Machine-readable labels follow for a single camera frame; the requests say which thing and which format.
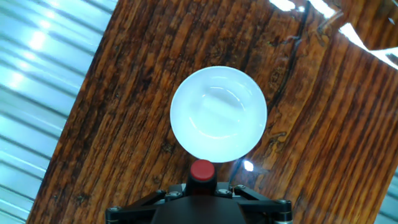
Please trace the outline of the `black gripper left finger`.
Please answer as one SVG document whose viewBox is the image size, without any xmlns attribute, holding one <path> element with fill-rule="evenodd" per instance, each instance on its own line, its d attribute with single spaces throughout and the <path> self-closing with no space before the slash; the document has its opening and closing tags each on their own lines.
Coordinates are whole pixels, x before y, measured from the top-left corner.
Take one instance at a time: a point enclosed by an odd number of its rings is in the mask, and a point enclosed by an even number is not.
<svg viewBox="0 0 398 224">
<path fill-rule="evenodd" d="M 126 206 L 113 206 L 105 211 L 106 224 L 151 223 L 158 208 L 166 202 L 183 197 L 186 184 L 177 184 L 168 190 L 156 190 Z"/>
</svg>

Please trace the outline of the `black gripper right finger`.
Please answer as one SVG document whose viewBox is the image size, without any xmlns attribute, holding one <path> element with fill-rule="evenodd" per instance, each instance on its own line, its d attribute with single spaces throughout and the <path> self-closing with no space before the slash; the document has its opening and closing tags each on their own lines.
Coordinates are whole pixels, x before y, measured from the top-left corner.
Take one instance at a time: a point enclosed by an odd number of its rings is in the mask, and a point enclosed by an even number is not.
<svg viewBox="0 0 398 224">
<path fill-rule="evenodd" d="M 292 224 L 292 202 L 271 200 L 245 185 L 217 183 L 216 195 L 238 204 L 246 223 Z"/>
</svg>

